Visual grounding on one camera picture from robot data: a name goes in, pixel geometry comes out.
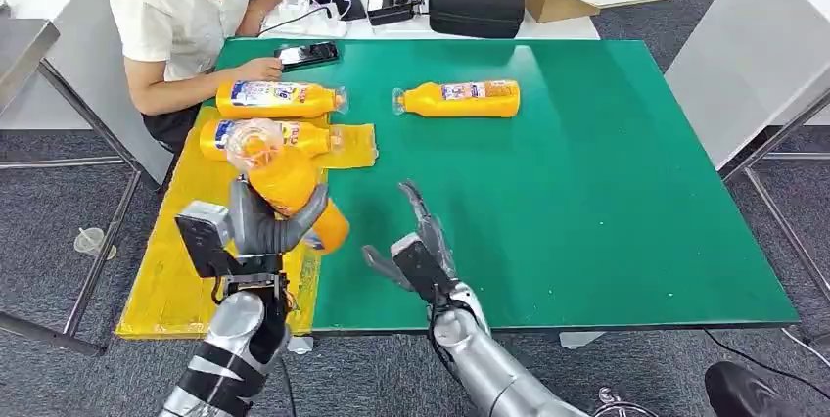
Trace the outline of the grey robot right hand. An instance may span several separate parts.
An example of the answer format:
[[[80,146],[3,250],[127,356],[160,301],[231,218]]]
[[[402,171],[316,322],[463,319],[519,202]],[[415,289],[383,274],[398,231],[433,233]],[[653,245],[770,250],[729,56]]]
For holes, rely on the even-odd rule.
[[[411,180],[398,184],[416,217],[416,230],[390,246],[383,255],[374,246],[361,248],[366,264],[423,301],[448,296],[458,282],[451,250],[438,218],[429,211],[420,190]]]

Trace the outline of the person's right hand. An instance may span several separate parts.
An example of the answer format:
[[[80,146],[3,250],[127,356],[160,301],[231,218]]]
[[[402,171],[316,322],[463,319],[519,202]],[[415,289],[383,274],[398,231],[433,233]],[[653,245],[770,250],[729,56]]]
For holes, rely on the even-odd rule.
[[[277,81],[282,73],[283,64],[278,58],[262,57],[235,68],[235,80]]]

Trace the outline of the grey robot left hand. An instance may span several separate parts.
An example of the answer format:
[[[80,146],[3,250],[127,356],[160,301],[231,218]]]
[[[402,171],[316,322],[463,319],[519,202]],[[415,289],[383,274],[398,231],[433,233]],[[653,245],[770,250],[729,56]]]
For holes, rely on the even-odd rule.
[[[237,177],[230,185],[228,212],[238,253],[282,255],[289,252],[320,218],[328,196],[328,185],[317,184],[304,206],[288,218],[278,219],[274,208],[249,181],[243,175]]]

